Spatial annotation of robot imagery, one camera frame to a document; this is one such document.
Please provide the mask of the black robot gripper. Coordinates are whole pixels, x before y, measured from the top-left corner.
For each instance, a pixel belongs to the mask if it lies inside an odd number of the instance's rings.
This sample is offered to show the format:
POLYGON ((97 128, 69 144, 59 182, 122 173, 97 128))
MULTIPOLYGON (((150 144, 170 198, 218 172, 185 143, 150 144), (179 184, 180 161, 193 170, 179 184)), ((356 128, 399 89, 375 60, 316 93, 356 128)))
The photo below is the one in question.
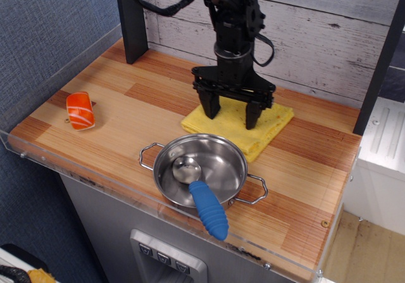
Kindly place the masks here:
POLYGON ((248 45, 233 53, 214 47, 215 66, 197 66, 192 69, 193 86, 205 115, 214 119, 220 110, 220 96, 247 103, 246 129, 255 128, 261 112, 273 106, 275 85, 260 77, 253 68, 254 46, 248 45))

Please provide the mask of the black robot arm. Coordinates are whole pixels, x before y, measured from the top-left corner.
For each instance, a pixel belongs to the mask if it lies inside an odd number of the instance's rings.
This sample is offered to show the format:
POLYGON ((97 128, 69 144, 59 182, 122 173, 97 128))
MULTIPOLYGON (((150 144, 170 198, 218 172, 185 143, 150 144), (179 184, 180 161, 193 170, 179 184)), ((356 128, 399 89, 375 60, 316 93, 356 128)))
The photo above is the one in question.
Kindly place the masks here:
POLYGON ((275 85, 254 71, 255 40, 270 47, 271 40, 261 35, 265 15, 258 0, 204 0, 216 33, 215 66, 192 69, 193 86, 205 115, 213 119, 220 110, 220 98, 246 103, 246 129, 255 128, 261 112, 271 108, 275 85))

